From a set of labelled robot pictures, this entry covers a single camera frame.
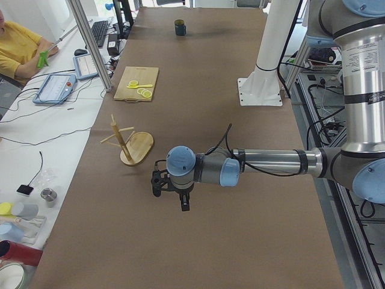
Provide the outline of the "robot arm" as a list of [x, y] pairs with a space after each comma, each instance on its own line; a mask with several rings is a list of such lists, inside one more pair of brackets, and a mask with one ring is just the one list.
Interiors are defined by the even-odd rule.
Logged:
[[274, 176], [310, 174], [336, 181], [359, 197], [384, 203], [384, 2], [311, 1], [310, 46], [338, 46], [342, 53], [346, 142], [338, 148], [229, 149], [202, 154], [176, 146], [166, 168], [152, 173], [153, 194], [174, 191], [183, 211], [195, 183], [233, 187], [246, 170]]

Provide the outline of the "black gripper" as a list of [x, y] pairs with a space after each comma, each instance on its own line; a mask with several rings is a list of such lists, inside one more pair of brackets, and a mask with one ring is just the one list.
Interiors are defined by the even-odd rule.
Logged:
[[176, 192], [179, 194], [180, 205], [182, 211], [189, 211], [189, 193], [194, 188], [194, 182], [190, 181], [186, 184], [178, 184], [176, 181], [170, 180], [170, 184], [168, 185], [168, 189], [170, 191]]

